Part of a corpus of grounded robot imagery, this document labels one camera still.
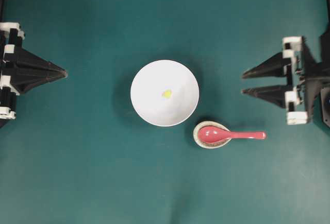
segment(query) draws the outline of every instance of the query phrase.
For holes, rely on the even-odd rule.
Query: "green tablecloth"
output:
[[[241,74],[305,35],[316,58],[325,0],[6,0],[24,48],[69,77],[19,97],[0,130],[0,223],[329,223],[330,130],[240,94],[285,82]],[[194,114],[144,122],[129,88],[172,59],[200,85]],[[199,148],[200,120],[265,130],[265,141]]]

